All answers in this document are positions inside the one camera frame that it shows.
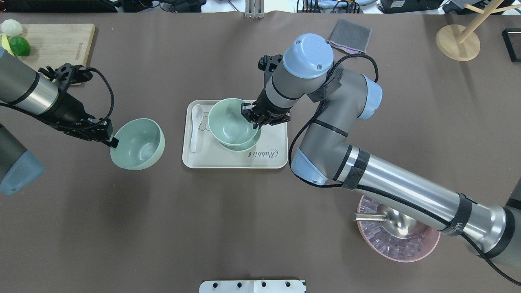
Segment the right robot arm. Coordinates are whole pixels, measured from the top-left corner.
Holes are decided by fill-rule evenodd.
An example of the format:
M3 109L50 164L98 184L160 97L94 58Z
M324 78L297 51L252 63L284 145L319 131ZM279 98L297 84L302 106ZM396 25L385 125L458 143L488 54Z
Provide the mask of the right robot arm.
M358 119L368 119L380 106L383 91L372 57L359 52L334 61L333 48L321 36L300 35L283 55L266 55L258 62L264 87L241 113L255 129L289 122L290 110L307 95L318 108L298 132L303 139L288 162L301 181L319 188L344 188L437 229L461 237L501 276L515 285L497 265L520 267L520 185L504 206L484 206L354 147L347 138ZM369 60L376 77L344 68L349 58Z

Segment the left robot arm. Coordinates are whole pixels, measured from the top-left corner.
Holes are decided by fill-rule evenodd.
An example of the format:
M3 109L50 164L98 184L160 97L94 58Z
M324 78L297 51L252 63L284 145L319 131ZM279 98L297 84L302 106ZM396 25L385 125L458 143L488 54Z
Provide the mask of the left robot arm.
M66 63L37 72L15 56L0 50L1 105L29 115L52 128L86 141L117 148L109 114L96 119L82 102L68 93L70 85L91 80L96 68ZM12 195L31 184L44 166L4 125L1 126L1 193Z

